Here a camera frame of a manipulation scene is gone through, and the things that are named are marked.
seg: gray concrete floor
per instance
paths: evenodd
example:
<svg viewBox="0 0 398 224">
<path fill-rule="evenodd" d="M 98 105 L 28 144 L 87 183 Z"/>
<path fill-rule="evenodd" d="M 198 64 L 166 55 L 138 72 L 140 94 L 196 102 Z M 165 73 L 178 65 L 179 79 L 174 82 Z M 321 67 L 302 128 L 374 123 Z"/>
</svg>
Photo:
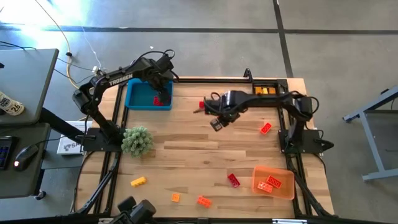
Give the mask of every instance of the gray concrete floor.
<svg viewBox="0 0 398 224">
<path fill-rule="evenodd" d="M 271 0 L 134 0 L 53 2 L 50 12 L 60 25 L 95 27 L 218 27 L 275 29 Z M 1 22 L 53 25 L 31 1 L 21 9 L 6 3 Z M 279 0 L 286 29 L 397 29 L 398 1 Z M 66 33 L 75 64 L 98 65 L 81 32 Z M 126 65 L 142 52 L 174 49 L 180 75 L 234 76 L 246 67 L 256 77 L 286 77 L 278 34 L 196 34 L 90 32 L 87 39 L 109 70 Z M 328 183 L 335 213 L 345 218 L 397 223 L 398 177 L 364 183 L 361 175 L 376 165 L 359 121 L 342 116 L 398 83 L 397 35 L 287 35 L 294 77 L 304 78 L 309 93 L 321 103 L 315 124 L 335 147 L 325 153 Z M 60 32 L 35 29 L 0 31 L 0 40 L 37 48 L 67 51 Z M 57 62 L 65 71 L 65 64 Z M 73 68 L 81 80 L 90 72 Z M 54 73 L 45 107 L 63 119 L 82 114 L 72 102 L 73 87 Z M 32 197 L 0 200 L 0 220 L 67 214 L 78 169 L 46 171 L 42 201 Z"/>
</svg>

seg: yellow component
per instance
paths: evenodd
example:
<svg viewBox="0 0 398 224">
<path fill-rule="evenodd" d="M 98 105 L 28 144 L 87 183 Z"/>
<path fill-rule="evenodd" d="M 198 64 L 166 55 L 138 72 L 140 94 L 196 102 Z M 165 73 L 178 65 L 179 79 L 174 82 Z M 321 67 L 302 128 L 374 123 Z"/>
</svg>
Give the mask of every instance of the yellow component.
<svg viewBox="0 0 398 224">
<path fill-rule="evenodd" d="M 256 94 L 262 94 L 261 87 L 254 87 L 254 92 L 255 92 Z"/>
<path fill-rule="evenodd" d="M 147 179 L 145 177 L 140 177 L 140 178 L 130 182 L 130 184 L 132 187 L 137 187 L 138 185 L 144 184 L 146 182 L 147 182 Z"/>
<path fill-rule="evenodd" d="M 270 87 L 270 88 L 268 89 L 268 93 L 269 93 L 269 94 L 276 94 L 276 89 L 273 88 L 273 87 Z"/>
</svg>

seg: orange lego brick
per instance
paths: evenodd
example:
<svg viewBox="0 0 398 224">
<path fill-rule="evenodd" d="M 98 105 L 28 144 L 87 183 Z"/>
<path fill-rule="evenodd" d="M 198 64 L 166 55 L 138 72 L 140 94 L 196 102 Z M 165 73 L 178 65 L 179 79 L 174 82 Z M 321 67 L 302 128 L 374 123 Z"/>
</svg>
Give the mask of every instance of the orange lego brick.
<svg viewBox="0 0 398 224">
<path fill-rule="evenodd" d="M 254 92 L 255 92 L 256 94 L 262 94 L 262 89 L 261 89 L 261 87 L 259 87 L 259 86 L 254 87 Z"/>
<path fill-rule="evenodd" d="M 179 202 L 180 195 L 179 194 L 172 194 L 172 202 Z"/>
<path fill-rule="evenodd" d="M 211 200 L 208 200 L 207 198 L 205 198 L 201 195 L 198 197 L 197 203 L 206 208 L 210 208 L 210 206 L 211 206 Z"/>
<path fill-rule="evenodd" d="M 269 87 L 268 88 L 268 93 L 269 94 L 276 94 L 276 89 L 274 87 Z"/>
<path fill-rule="evenodd" d="M 147 182 L 147 179 L 145 177 L 140 177 L 136 180 L 133 180 L 132 182 L 130 182 L 131 186 L 133 187 L 137 187 L 138 185 L 144 184 Z"/>
<path fill-rule="evenodd" d="M 273 187 L 272 187 L 272 185 L 269 185 L 269 184 L 264 183 L 263 181 L 260 181 L 259 185 L 257 186 L 257 188 L 259 188 L 259 189 L 261 189 L 263 191 L 266 191 L 268 193 L 271 193 Z"/>
</svg>

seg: wooden work surface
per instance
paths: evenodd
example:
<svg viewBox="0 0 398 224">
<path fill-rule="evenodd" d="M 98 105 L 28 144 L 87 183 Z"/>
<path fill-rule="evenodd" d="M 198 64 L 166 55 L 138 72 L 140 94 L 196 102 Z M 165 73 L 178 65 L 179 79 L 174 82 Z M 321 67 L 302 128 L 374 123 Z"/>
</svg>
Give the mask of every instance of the wooden work surface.
<svg viewBox="0 0 398 224">
<path fill-rule="evenodd" d="M 288 79 L 289 90 L 306 94 L 304 80 Z M 121 122 L 123 103 L 119 110 Z M 277 132 L 280 129 L 275 108 L 250 108 L 233 124 L 214 132 L 209 122 L 214 116 L 193 114 L 198 102 L 215 91 L 251 92 L 250 84 L 176 83 L 171 111 L 129 111 L 127 128 L 144 126 L 154 135 L 154 149 L 142 158 L 123 155 L 113 201 L 116 205 L 133 196 L 138 202 L 148 199 L 154 204 L 156 217 L 224 217 L 224 218 L 293 218 L 292 201 L 256 195 L 251 190 L 252 170 L 256 165 L 286 169 L 280 153 Z M 100 111 L 111 119 L 117 87 L 103 95 Z M 264 123 L 272 129 L 262 135 Z M 98 185 L 103 152 L 94 153 L 86 162 L 78 186 L 77 209 L 88 200 Z M 303 154 L 307 184 L 323 207 L 333 213 L 326 176 L 314 155 Z M 227 179 L 233 173 L 241 185 L 234 189 Z M 146 177 L 147 183 L 131 187 L 130 181 Z M 302 193 L 297 187 L 300 208 L 304 212 Z M 171 201 L 172 193 L 180 194 L 180 202 Z M 104 191 L 102 207 L 106 204 Z M 197 204 L 198 195 L 213 202 L 211 208 Z"/>
</svg>

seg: gray metal stand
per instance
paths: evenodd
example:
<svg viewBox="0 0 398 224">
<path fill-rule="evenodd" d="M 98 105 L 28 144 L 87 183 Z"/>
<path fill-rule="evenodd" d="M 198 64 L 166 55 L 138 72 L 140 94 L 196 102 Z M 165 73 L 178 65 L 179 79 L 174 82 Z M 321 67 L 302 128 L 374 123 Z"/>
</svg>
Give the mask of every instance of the gray metal stand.
<svg viewBox="0 0 398 224">
<path fill-rule="evenodd" d="M 377 144 L 375 141 L 376 135 L 374 135 L 374 133 L 372 132 L 371 127 L 368 122 L 368 113 L 369 114 L 370 113 L 372 113 L 372 114 L 376 114 L 376 113 L 387 114 L 386 112 L 388 112 L 388 111 L 381 111 L 381 110 L 376 111 L 375 109 L 379 108 L 382 105 L 385 105 L 386 103 L 392 101 L 393 99 L 395 99 L 397 97 L 398 97 L 398 86 L 395 86 L 394 88 L 381 94 L 377 100 L 367 104 L 366 106 L 362 107 L 359 110 L 356 110 L 354 113 L 343 117 L 343 120 L 346 121 L 347 123 L 354 120 L 355 118 L 361 119 L 366 137 L 369 141 L 369 145 L 370 145 L 372 153 L 373 153 L 374 160 L 376 161 L 377 168 L 379 169 L 378 172 L 373 172 L 368 175 L 363 175 L 362 178 L 365 181 L 398 176 L 398 169 L 386 170 L 384 168 L 384 165 L 382 163 L 381 157 L 379 155 L 379 151 L 377 149 Z"/>
</svg>

